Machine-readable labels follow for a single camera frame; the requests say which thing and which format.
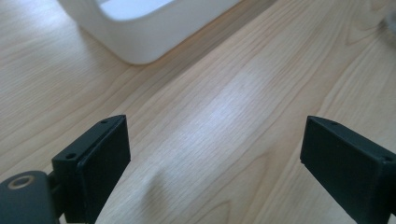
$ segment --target black mount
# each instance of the black mount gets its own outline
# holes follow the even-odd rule
[[[0,223],[94,223],[131,160],[126,117],[103,119],[52,159],[0,184]]]
[[[94,223],[130,161],[125,116],[104,119],[52,159],[0,184],[0,223]],[[396,214],[396,155],[331,120],[308,117],[301,161],[360,224]]]
[[[360,224],[396,211],[396,155],[328,119],[308,117],[301,162]]]

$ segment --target black clamp jaw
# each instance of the black clamp jaw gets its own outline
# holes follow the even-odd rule
[[[126,117],[103,119],[52,159],[0,184],[0,223],[94,223],[131,160]]]
[[[301,162],[358,223],[396,214],[396,155],[347,127],[308,117]]]

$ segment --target wooden table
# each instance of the wooden table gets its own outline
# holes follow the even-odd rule
[[[50,172],[95,122],[126,114],[132,161],[97,223],[354,223],[299,155],[308,115],[396,151],[385,4],[245,0],[136,66],[54,0],[0,1],[0,181]]]

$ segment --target white plastic box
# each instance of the white plastic box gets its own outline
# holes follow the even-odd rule
[[[241,0],[58,0],[127,63],[151,63]]]

